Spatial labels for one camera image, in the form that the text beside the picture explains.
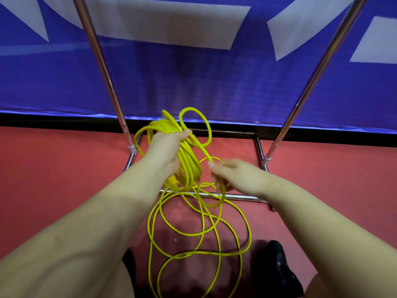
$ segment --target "metal stand base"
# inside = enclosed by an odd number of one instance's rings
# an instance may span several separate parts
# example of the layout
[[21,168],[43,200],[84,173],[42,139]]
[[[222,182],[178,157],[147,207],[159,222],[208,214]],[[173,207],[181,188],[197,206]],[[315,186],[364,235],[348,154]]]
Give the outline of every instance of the metal stand base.
[[[200,131],[200,132],[205,132],[206,130],[200,130],[200,129],[192,129],[193,132],[195,131]],[[226,134],[235,134],[235,135],[246,135],[246,136],[250,136],[252,137],[252,139],[255,142],[255,146],[256,146],[256,151],[258,152],[258,162],[261,166],[261,169],[265,170],[266,172],[268,172],[268,167],[267,165],[262,165],[263,163],[263,159],[264,159],[264,155],[263,155],[263,150],[262,150],[262,145],[261,145],[261,141],[259,140],[258,134],[256,133],[249,133],[249,132],[234,132],[234,131],[216,131],[216,130],[212,130],[212,133],[226,133]],[[138,144],[141,142],[141,138],[142,136],[139,136],[138,138]],[[132,164],[133,161],[135,159],[136,155],[135,154],[131,154],[128,158],[127,161],[127,165],[126,168],[124,169],[124,171],[126,171]],[[204,193],[204,192],[200,192],[200,196],[201,197],[206,197],[206,198],[210,198],[210,199],[215,199],[214,197]],[[234,201],[250,201],[250,202],[259,202],[259,203],[266,203],[268,204],[268,202],[261,200],[257,197],[251,196],[251,195],[244,195],[244,194],[234,194],[234,193],[226,193],[226,199],[228,200],[234,200]],[[270,205],[270,208],[272,211],[275,211],[274,208]]]

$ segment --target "yellow cable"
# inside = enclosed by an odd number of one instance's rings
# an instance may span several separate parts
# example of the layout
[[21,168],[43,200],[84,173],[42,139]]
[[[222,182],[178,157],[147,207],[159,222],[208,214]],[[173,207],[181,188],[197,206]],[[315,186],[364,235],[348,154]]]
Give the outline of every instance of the yellow cable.
[[[147,230],[148,230],[148,235],[149,238],[151,240],[151,244],[150,244],[150,249],[149,249],[149,261],[148,261],[148,279],[149,279],[149,285],[151,287],[151,290],[153,292],[153,295],[156,298],[161,298],[161,292],[160,292],[160,277],[161,277],[161,273],[163,272],[164,268],[166,267],[166,265],[172,261],[172,260],[180,260],[183,258],[187,258],[193,254],[201,254],[201,255],[216,255],[218,256],[218,265],[215,271],[215,275],[211,281],[211,284],[209,285],[208,289],[206,290],[206,292],[204,293],[204,295],[202,296],[205,297],[212,289],[218,274],[219,274],[219,270],[220,270],[220,265],[221,265],[221,257],[222,256],[239,256],[239,274],[237,277],[237,281],[236,281],[236,285],[234,286],[233,290],[231,291],[229,297],[232,297],[234,292],[237,289],[237,286],[240,282],[241,279],[241,274],[243,271],[243,257],[242,255],[248,251],[248,249],[251,246],[251,229],[249,227],[249,224],[243,214],[243,212],[240,210],[239,207],[237,207],[237,205],[233,204],[231,201],[225,200],[225,186],[222,180],[220,180],[220,185],[221,185],[221,195],[216,195],[216,194],[212,194],[209,193],[205,190],[203,190],[203,188],[206,187],[212,187],[213,189],[216,190],[215,184],[214,183],[209,183],[209,182],[202,182],[201,184],[197,185],[196,182],[200,182],[201,179],[201,162],[204,160],[208,160],[208,161],[214,161],[213,159],[217,159],[220,160],[219,158],[216,157],[211,157],[208,152],[205,150],[205,147],[208,146],[211,143],[212,140],[212,133],[211,133],[211,127],[210,124],[208,123],[207,119],[204,117],[204,115],[197,109],[195,108],[185,108],[183,109],[180,114],[179,114],[179,122],[180,125],[176,122],[176,120],[165,110],[162,111],[163,117],[165,119],[161,119],[159,121],[152,121],[148,126],[141,128],[134,137],[134,141],[135,141],[135,145],[136,148],[138,149],[138,151],[140,152],[140,154],[142,156],[144,156],[144,152],[141,150],[141,148],[139,147],[138,144],[138,137],[139,135],[141,135],[144,131],[147,131],[148,134],[148,143],[150,145],[152,137],[153,137],[153,131],[161,131],[164,133],[173,133],[173,132],[182,132],[183,130],[186,130],[187,127],[183,122],[183,115],[187,112],[187,111],[193,111],[196,112],[198,115],[200,115],[200,117],[204,120],[206,126],[207,126],[207,130],[208,130],[208,140],[206,143],[201,144],[194,135],[190,134],[189,137],[182,141],[180,143],[180,148],[179,148],[179,152],[178,152],[178,159],[181,162],[181,165],[179,166],[179,170],[178,172],[175,174],[175,178],[176,180],[178,180],[178,182],[182,185],[182,187],[178,187],[176,184],[174,184],[174,182],[172,182],[171,178],[169,178],[168,180],[165,181],[164,186],[166,187],[166,189],[164,190],[164,192],[162,193],[160,200],[156,203],[156,205],[153,207],[152,211],[149,214],[149,218],[148,218],[148,224],[147,224]],[[198,161],[196,156],[193,153],[193,150],[191,147],[198,147],[203,154],[206,156],[206,158],[202,159],[201,161]],[[195,194],[189,193],[187,191],[189,190],[193,190]],[[209,194],[210,196],[219,199],[218,202],[216,202],[215,204],[207,204],[205,203],[200,195],[199,192],[205,192],[207,194]],[[162,211],[162,205],[164,205],[168,200],[172,199],[175,196],[181,195],[182,198],[186,201],[187,205],[189,205],[194,211],[198,212],[201,214],[201,220],[202,220],[202,230],[201,232],[198,233],[185,233],[182,232],[178,229],[176,229],[173,225],[171,225],[168,220],[166,219],[166,217],[164,216],[164,213]],[[193,197],[195,199],[198,200],[198,205],[200,209],[197,209],[196,207],[194,207],[186,198],[186,196],[190,196]],[[237,211],[241,214],[241,216],[244,219],[244,222],[247,226],[247,230],[248,230],[248,244],[246,246],[245,249],[241,250],[240,247],[240,242],[239,239],[237,237],[236,232],[234,231],[234,229],[231,227],[231,225],[225,221],[224,219],[221,218],[222,215],[222,203],[226,202],[227,204],[235,207],[237,209]],[[212,215],[210,213],[210,211],[208,210],[209,207],[214,208],[214,207],[218,207],[219,206],[219,214],[216,215]],[[179,253],[176,255],[170,255],[168,253],[166,253],[165,251],[163,251],[154,241],[154,226],[156,223],[156,217],[157,214],[160,212],[160,215],[162,217],[162,219],[164,220],[164,222],[175,232],[184,235],[184,236],[200,236],[200,240],[196,246],[196,248],[194,248],[192,251],[188,251],[188,252],[183,252],[183,253]],[[210,221],[211,221],[211,226],[209,228],[206,229],[205,226],[205,219],[204,216],[208,216]],[[221,243],[220,243],[220,239],[219,239],[219,235],[218,235],[218,231],[216,229],[216,225],[219,222],[224,223],[233,233],[235,239],[236,239],[236,245],[237,245],[237,252],[233,252],[233,253],[223,253],[221,251]],[[204,235],[208,232],[210,232],[211,230],[214,230],[215,232],[215,236],[216,236],[216,241],[218,243],[218,251],[217,252],[208,252],[208,251],[200,251],[200,245],[202,243],[202,240],[204,238]],[[153,284],[152,284],[152,278],[151,278],[151,261],[152,261],[152,251],[153,251],[153,246],[163,255],[165,255],[166,257],[168,257],[168,259],[166,260],[166,262],[161,266],[158,275],[157,275],[157,281],[156,281],[156,289],[154,289]]]

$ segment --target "white shape on banner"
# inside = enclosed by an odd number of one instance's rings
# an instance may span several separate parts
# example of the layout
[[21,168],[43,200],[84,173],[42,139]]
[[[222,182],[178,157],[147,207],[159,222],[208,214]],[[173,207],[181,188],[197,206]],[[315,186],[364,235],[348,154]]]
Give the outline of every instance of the white shape on banner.
[[[72,0],[43,0],[82,28]],[[155,0],[86,0],[98,35],[143,42],[231,48],[249,6]]]
[[314,37],[351,2],[353,0],[295,0],[269,20],[276,61]]
[[397,64],[397,19],[374,17],[350,61]]
[[48,42],[46,26],[37,0],[0,0],[0,4]]

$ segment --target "right hand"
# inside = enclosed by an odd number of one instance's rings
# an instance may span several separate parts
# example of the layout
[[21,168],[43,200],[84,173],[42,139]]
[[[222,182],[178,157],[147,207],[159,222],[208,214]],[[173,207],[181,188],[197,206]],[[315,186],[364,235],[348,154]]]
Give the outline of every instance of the right hand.
[[219,177],[225,181],[226,191],[237,191],[264,199],[268,172],[239,159],[223,160],[216,163],[208,162],[212,179],[220,188]]

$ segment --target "red floor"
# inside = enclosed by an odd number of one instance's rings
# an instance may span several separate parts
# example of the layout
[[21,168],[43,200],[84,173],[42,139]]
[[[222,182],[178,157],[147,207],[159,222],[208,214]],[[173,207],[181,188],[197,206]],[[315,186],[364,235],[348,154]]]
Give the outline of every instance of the red floor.
[[[0,127],[0,142],[0,257],[94,195],[122,172],[128,158],[122,134]],[[262,142],[264,150],[269,144]],[[208,151],[213,156],[227,155],[257,163],[251,140],[214,138]],[[283,142],[269,169],[397,248],[397,149]],[[316,271],[278,214],[269,211],[265,204],[237,204],[247,216],[254,242],[280,241],[291,269],[306,287]],[[180,200],[170,202],[165,213],[177,228],[188,232],[198,228],[199,221]],[[244,241],[245,226],[236,211],[225,207],[222,216]],[[149,240],[145,228],[143,222],[132,240],[138,269],[137,296],[148,291]],[[161,223],[155,234],[155,239],[169,253],[189,249],[196,243],[194,239],[188,241],[176,236]],[[220,234],[223,248],[235,247],[230,231],[220,227]],[[203,248],[215,248],[211,235],[206,237]],[[250,253],[246,253],[236,297],[250,296],[249,260]],[[153,270],[162,261],[154,253]],[[215,266],[216,258],[212,256],[171,262],[161,279],[164,295],[203,293]],[[236,271],[237,259],[223,258],[220,276],[210,296],[227,296]]]

